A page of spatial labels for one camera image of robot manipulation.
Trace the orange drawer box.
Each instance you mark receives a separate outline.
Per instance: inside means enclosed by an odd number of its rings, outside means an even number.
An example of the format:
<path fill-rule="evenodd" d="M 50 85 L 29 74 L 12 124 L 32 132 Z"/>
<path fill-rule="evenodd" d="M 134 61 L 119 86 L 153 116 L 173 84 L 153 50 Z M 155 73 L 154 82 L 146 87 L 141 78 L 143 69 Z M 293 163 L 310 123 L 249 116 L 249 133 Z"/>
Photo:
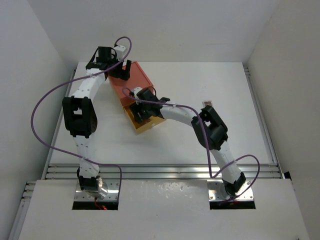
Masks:
<path fill-rule="evenodd" d="M 144 88 L 144 87 L 154 86 L 153 83 L 148 78 L 148 76 L 146 75 L 146 73 L 143 71 L 140 64 L 136 61 L 131 63 L 129 80 L 125 81 L 125 80 L 111 77 L 111 76 L 109 76 L 108 79 L 120 103 L 123 96 L 121 93 L 122 88 L 127 87 L 129 89 L 132 89 L 135 87 Z"/>

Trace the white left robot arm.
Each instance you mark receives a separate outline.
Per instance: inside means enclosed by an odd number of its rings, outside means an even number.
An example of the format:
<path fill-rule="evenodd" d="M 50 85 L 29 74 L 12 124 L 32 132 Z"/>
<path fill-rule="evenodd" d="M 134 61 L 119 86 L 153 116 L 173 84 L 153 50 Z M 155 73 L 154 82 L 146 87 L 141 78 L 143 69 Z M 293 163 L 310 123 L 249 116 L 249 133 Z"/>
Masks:
<path fill-rule="evenodd" d="M 98 127 L 93 99 L 109 75 L 125 81 L 130 78 L 131 67 L 123 69 L 123 63 L 120 62 L 126 51 L 123 45 L 99 46 L 85 67 L 86 79 L 71 96 L 62 100 L 65 128 L 73 137 L 77 154 L 80 155 L 77 170 L 79 185 L 81 190 L 92 195 L 102 193 L 103 187 L 100 168 L 93 163 L 94 138 Z"/>

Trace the yellow drawer with white knob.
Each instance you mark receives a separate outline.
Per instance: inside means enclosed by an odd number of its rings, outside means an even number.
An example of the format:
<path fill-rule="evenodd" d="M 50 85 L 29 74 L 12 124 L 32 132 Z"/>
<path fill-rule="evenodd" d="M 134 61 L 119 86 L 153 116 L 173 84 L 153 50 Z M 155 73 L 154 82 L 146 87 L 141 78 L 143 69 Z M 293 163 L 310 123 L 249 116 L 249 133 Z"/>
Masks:
<path fill-rule="evenodd" d="M 160 117 L 151 116 L 149 119 L 143 121 L 142 123 L 137 123 L 134 119 L 134 115 L 132 114 L 129 105 L 123 107 L 123 111 L 127 116 L 129 122 L 132 125 L 135 133 L 137 135 L 142 134 L 143 132 L 150 130 L 151 128 L 163 123 L 165 120 Z"/>

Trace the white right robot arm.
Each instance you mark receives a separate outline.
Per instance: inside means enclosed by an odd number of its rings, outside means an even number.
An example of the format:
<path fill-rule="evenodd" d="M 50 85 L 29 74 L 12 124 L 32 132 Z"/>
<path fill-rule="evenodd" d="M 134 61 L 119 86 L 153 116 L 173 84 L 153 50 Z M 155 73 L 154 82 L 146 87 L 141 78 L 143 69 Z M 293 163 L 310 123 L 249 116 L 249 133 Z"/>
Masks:
<path fill-rule="evenodd" d="M 174 120 L 190 126 L 201 146 L 206 149 L 208 157 L 209 176 L 214 178 L 211 167 L 211 157 L 214 157 L 222 174 L 225 191 L 235 197 L 245 184 L 246 177 L 237 166 L 228 144 L 228 128 L 215 109 L 207 105 L 197 112 L 194 108 L 172 102 L 167 97 L 157 98 L 149 88 L 127 87 L 128 97 L 134 100 L 130 110 L 137 123 L 142 123 L 150 117 L 164 120 Z"/>

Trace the long brown eyeshadow palette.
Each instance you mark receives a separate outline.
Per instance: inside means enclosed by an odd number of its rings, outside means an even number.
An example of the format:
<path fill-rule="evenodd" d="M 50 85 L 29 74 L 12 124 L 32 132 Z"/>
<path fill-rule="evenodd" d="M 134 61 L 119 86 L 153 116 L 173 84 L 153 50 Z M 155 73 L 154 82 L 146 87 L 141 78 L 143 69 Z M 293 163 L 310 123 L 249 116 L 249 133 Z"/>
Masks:
<path fill-rule="evenodd" d="M 205 100 L 202 102 L 202 105 L 203 107 L 206 107 L 206 106 L 213 106 L 213 102 L 211 100 Z"/>

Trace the orange drawer with white knob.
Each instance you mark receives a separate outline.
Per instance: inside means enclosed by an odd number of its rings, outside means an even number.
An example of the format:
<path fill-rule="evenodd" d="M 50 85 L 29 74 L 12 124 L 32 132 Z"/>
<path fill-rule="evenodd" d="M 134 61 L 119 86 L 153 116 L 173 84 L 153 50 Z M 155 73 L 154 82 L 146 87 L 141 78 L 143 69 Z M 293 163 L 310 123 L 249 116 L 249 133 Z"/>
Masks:
<path fill-rule="evenodd" d="M 122 94 L 121 104 L 123 106 L 129 106 L 129 105 L 131 105 L 132 103 L 135 102 L 135 100 L 132 99 L 132 98 L 137 98 L 137 96 L 136 95 L 132 95 L 132 93 L 131 93 L 131 90 L 134 89 L 134 88 L 123 87 L 121 89 L 121 94 Z M 153 86 L 147 86 L 147 87 L 141 87 L 141 88 L 142 88 L 142 90 L 145 90 L 145 89 L 150 90 L 152 94 L 156 93 L 155 92 L 155 88 Z"/>

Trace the small colourful eyeshadow palette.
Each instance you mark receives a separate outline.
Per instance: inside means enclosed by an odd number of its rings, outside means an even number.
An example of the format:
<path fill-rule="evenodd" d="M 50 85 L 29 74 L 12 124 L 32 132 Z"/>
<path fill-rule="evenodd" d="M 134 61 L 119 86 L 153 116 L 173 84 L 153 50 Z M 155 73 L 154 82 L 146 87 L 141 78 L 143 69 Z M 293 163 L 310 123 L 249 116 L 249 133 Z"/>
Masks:
<path fill-rule="evenodd" d="M 136 116 L 135 121 L 138 124 L 144 125 L 150 121 L 150 118 L 148 116 Z"/>

